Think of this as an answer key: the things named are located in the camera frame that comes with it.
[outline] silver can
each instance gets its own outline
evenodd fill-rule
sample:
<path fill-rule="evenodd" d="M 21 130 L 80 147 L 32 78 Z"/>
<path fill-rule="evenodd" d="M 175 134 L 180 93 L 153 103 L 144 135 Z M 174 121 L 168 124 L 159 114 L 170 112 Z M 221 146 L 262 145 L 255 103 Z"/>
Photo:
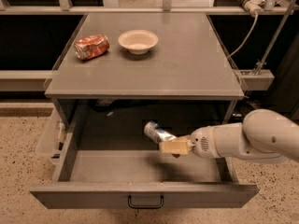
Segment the silver can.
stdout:
<path fill-rule="evenodd" d="M 144 127 L 144 134 L 156 144 L 177 138 L 173 134 L 163 130 L 153 121 L 148 122 Z"/>

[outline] drawer handle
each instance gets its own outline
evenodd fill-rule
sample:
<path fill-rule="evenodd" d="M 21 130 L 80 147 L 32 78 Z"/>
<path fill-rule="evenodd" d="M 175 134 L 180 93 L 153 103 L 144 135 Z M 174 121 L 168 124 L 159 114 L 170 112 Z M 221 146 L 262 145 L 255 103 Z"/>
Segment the drawer handle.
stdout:
<path fill-rule="evenodd" d="M 134 205 L 132 204 L 132 197 L 131 195 L 128 198 L 128 204 L 133 209 L 159 209 L 164 205 L 164 196 L 160 197 L 160 203 L 158 205 Z"/>

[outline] black panel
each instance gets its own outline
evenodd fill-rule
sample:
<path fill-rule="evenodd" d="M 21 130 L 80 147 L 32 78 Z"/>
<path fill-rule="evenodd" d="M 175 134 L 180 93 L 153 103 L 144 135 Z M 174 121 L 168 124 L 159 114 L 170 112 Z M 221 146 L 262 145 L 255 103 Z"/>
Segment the black panel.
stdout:
<path fill-rule="evenodd" d="M 221 41 L 228 52 L 242 43 L 254 19 L 251 16 L 210 16 Z M 239 69 L 252 69 L 261 60 L 282 16 L 260 16 L 245 46 L 233 56 Z M 285 23 L 275 46 L 272 48 L 265 68 L 275 74 L 278 66 L 298 33 L 299 15 L 291 15 Z"/>
<path fill-rule="evenodd" d="M 82 16 L 1 16 L 0 70 L 51 70 Z"/>
<path fill-rule="evenodd" d="M 0 99 L 47 99 L 43 91 L 0 91 Z"/>

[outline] table top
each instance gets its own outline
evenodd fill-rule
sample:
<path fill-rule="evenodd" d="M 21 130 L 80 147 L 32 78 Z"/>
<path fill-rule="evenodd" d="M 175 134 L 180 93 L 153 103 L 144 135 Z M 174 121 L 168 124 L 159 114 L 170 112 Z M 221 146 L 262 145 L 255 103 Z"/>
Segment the table top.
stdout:
<path fill-rule="evenodd" d="M 144 55 L 118 43 L 129 30 L 159 37 Z M 201 13 L 91 13 L 75 41 L 106 35 L 110 48 L 89 61 L 73 46 L 46 90 L 57 98 L 238 100 L 244 96 L 208 18 Z"/>

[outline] table leg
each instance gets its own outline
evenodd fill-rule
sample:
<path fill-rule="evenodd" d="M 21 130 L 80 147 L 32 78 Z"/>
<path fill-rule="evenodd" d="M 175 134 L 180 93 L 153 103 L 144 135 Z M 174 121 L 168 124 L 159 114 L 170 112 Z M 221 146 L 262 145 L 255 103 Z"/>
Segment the table leg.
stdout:
<path fill-rule="evenodd" d="M 231 116 L 233 115 L 233 111 L 235 109 L 235 105 L 236 105 L 237 101 L 231 101 L 230 104 L 228 105 L 228 108 L 226 110 L 224 119 L 222 124 L 226 124 L 228 123 L 229 119 L 231 118 Z"/>
<path fill-rule="evenodd" d="M 76 100 L 68 100 L 68 99 L 52 99 L 52 102 L 65 125 L 65 128 L 69 127 L 69 120 L 74 112 L 74 107 L 76 106 Z"/>

